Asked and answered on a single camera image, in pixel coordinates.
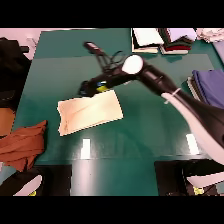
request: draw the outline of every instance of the green table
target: green table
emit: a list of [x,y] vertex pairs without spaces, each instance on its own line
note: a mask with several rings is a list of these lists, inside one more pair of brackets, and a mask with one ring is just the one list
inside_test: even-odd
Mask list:
[[[59,136],[58,101],[78,97],[80,83],[101,72],[84,41],[96,43],[108,55],[118,50],[131,54],[129,28],[42,32],[13,129],[48,120],[46,151],[36,164],[73,164],[71,195],[158,195],[154,161],[205,154],[199,150],[192,155],[185,120],[140,83],[115,88],[122,120]],[[140,55],[180,87],[193,69],[222,68],[212,44],[203,41],[196,41],[184,56]],[[89,160],[81,159],[83,139],[90,139]]]

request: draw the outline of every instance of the green tabletop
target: green tabletop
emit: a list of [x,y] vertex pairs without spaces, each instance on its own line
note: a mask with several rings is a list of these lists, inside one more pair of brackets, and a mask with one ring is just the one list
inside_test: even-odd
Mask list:
[[[42,32],[13,129],[48,120],[46,150],[36,164],[73,164],[71,195],[158,195],[154,161],[205,155],[200,149],[192,155],[185,120],[141,83],[114,89],[122,120],[59,136],[58,101],[78,97],[80,83],[101,72],[84,41],[96,43],[108,55],[118,50],[131,54],[129,28]],[[179,87],[194,69],[222,68],[213,46],[203,41],[196,41],[184,56],[141,55]],[[90,139],[89,160],[81,159],[83,139]]]

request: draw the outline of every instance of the blue cloth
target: blue cloth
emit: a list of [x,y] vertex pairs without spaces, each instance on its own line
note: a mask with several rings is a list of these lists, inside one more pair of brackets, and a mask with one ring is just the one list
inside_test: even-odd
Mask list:
[[198,89],[207,104],[224,109],[224,72],[220,70],[193,72]]
[[224,41],[214,42],[213,45],[224,64]]

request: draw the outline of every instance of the robotic arm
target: robotic arm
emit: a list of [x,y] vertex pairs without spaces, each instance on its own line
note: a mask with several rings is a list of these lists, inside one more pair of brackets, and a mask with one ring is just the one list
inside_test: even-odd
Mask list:
[[163,97],[165,103],[171,103],[185,118],[200,146],[213,160],[224,165],[223,109],[209,106],[188,96],[176,87],[165,73],[147,64],[138,55],[114,62],[115,55],[110,58],[94,43],[85,42],[84,46],[96,55],[102,74],[81,84],[81,96],[92,97],[114,86],[138,80],[156,95]]

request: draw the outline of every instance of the black bag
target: black bag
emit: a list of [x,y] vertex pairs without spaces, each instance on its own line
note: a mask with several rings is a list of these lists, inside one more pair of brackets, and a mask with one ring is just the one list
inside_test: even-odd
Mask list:
[[17,40],[0,38],[0,108],[16,111],[30,65]]

